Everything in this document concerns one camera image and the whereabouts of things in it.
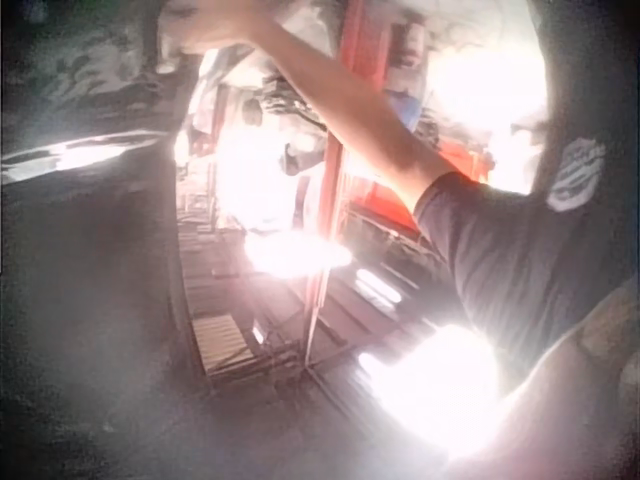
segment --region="metal bar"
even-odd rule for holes
[[[356,60],[358,37],[364,17],[366,0],[349,0],[345,15],[342,42],[340,45],[340,60],[350,70],[353,70]],[[318,212],[318,230],[321,235],[333,239],[337,229],[337,218],[340,210],[340,193],[342,186],[342,144],[329,133],[327,148],[324,154],[325,172],[320,192]],[[329,279],[329,269],[309,278],[307,295],[305,298],[304,318],[308,319],[304,326],[304,365],[309,365],[313,335],[318,321],[318,313],[326,295],[326,284]]]

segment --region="logo patch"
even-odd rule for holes
[[[562,162],[547,197],[558,212],[578,208],[593,197],[604,166],[605,147],[595,140],[579,138],[562,152]]]

